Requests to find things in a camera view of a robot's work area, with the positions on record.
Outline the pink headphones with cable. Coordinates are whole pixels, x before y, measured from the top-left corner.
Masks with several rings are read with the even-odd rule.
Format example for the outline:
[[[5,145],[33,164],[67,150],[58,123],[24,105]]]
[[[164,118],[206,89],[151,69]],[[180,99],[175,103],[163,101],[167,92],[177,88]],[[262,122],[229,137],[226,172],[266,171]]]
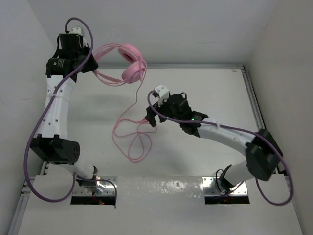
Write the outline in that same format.
[[[101,47],[99,47],[95,53],[93,54],[93,57],[96,61],[99,61],[102,59],[105,55],[109,54],[111,51],[117,49],[118,53],[130,64],[129,66],[123,71],[121,78],[117,79],[108,75],[103,74],[98,69],[93,71],[93,74],[95,77],[102,82],[103,84],[110,86],[110,87],[119,87],[126,84],[133,84],[136,82],[140,82],[139,87],[137,88],[135,92],[135,102],[130,105],[117,119],[112,133],[112,141],[114,145],[120,150],[122,155],[124,155],[128,160],[132,163],[138,163],[142,160],[144,160],[147,155],[150,153],[152,149],[152,139],[151,134],[157,132],[157,128],[155,127],[153,131],[140,131],[140,127],[142,125],[147,124],[147,120],[141,119],[141,120],[131,120],[129,118],[124,118],[124,115],[134,106],[137,104],[138,99],[138,92],[141,88],[147,71],[147,63],[143,59],[142,53],[133,45],[131,44],[119,44],[119,43],[108,43],[104,44]],[[123,122],[129,122],[136,125],[136,131],[125,134],[125,135],[119,135],[117,134],[117,129],[119,125]],[[133,136],[133,139],[129,145],[128,152],[124,152],[122,148],[118,145],[118,143],[115,141],[116,138],[123,139]],[[141,147],[142,147],[142,153],[138,157],[131,157],[130,151],[131,147],[135,140],[139,139]]]

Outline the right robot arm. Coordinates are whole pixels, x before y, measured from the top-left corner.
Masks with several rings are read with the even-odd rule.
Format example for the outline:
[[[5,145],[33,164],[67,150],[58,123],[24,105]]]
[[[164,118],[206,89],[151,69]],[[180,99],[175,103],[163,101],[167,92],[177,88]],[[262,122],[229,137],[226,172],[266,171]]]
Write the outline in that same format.
[[[216,179],[219,191],[229,192],[237,184],[252,178],[261,181],[271,178],[282,152],[268,130],[250,132],[219,124],[207,114],[193,111],[188,104],[186,93],[161,95],[151,91],[149,96],[157,98],[157,102],[150,104],[146,109],[145,119],[152,127],[156,126],[155,117],[158,116],[160,122],[173,121],[189,135],[216,141],[245,156],[244,161],[222,170]]]

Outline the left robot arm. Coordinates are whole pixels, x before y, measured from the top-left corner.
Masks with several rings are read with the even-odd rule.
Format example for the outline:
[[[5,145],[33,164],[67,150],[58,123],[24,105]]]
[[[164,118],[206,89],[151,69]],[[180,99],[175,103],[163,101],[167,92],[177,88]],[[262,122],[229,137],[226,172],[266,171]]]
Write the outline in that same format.
[[[80,157],[80,144],[67,137],[69,100],[77,82],[75,69],[86,59],[90,47],[82,33],[63,33],[57,50],[46,64],[47,112],[30,148],[43,160],[58,165],[80,179],[94,179],[95,167]]]

